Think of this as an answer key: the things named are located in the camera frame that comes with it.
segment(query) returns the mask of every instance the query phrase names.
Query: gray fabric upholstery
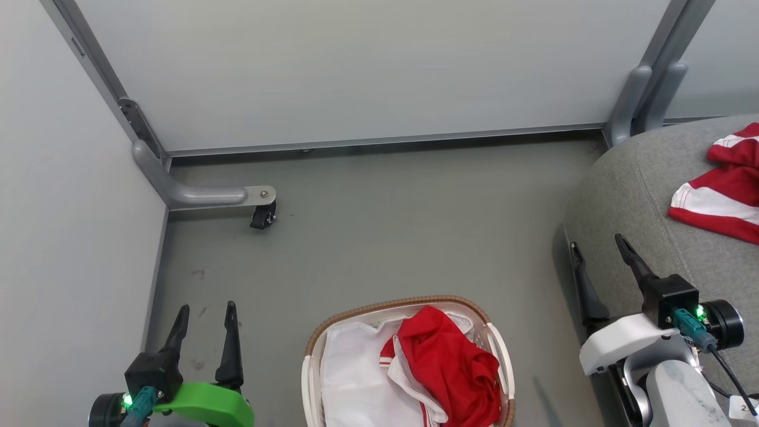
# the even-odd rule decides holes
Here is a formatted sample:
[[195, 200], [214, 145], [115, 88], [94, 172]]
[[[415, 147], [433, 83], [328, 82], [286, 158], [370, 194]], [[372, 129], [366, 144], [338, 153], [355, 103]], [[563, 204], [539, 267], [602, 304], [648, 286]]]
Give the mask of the gray fabric upholstery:
[[[759, 393], [759, 246], [666, 215], [677, 188], [714, 167], [706, 161], [709, 146], [752, 122], [759, 122], [759, 115], [691, 122], [640, 134], [615, 147], [577, 190], [565, 228], [579, 244], [588, 274], [612, 315], [639, 312], [642, 302], [616, 249], [617, 232], [655, 273], [678, 273], [701, 291], [703, 300], [731, 302], [743, 317], [746, 338], [724, 353], [746, 391]], [[712, 357], [701, 361], [712, 381], [734, 390]]]

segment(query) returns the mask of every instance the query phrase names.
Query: white wall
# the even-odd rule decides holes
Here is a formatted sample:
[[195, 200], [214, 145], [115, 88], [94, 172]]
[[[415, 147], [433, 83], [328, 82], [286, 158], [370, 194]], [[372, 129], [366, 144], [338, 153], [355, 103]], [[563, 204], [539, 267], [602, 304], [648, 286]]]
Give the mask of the white wall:
[[682, 61], [688, 73], [668, 118], [759, 112], [759, 2], [719, 0]]
[[165, 205], [39, 2], [0, 2], [0, 414], [86, 425], [140, 350]]
[[77, 0], [169, 151], [598, 124], [667, 0]]

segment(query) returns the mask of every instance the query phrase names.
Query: black caster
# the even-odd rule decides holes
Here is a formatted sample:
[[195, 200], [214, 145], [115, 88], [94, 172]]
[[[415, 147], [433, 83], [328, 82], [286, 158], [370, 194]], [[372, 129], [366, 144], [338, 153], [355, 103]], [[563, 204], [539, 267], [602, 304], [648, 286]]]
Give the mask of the black caster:
[[277, 202], [273, 201], [271, 204], [265, 206], [256, 206], [256, 211], [253, 212], [253, 218], [250, 222], [250, 227], [254, 229], [265, 229], [272, 225], [277, 219], [275, 212], [277, 211]]

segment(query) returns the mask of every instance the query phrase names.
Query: metal frame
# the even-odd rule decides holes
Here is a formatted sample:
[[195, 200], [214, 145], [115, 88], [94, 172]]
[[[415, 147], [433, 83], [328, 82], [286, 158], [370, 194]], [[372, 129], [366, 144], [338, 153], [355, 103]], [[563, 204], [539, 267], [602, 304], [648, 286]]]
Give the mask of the metal frame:
[[628, 76], [603, 136], [609, 148], [632, 134], [664, 126], [664, 115], [688, 65], [680, 58], [714, 0], [671, 0], [640, 65]]
[[134, 162], [169, 210], [266, 206], [275, 201], [276, 191], [268, 185], [195, 187], [172, 178], [168, 173], [171, 157], [163, 150], [139, 105], [128, 97], [76, 1], [39, 1], [129, 136]]

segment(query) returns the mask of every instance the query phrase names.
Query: floor stain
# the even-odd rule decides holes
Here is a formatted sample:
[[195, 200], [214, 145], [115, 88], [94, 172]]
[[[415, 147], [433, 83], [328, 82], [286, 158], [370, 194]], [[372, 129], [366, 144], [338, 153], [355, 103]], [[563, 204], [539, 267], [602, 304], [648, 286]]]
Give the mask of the floor stain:
[[198, 362], [197, 360], [192, 359], [190, 363], [192, 363], [192, 367], [195, 368], [196, 371], [203, 369], [203, 367], [206, 365], [205, 360], [201, 360], [200, 362]]

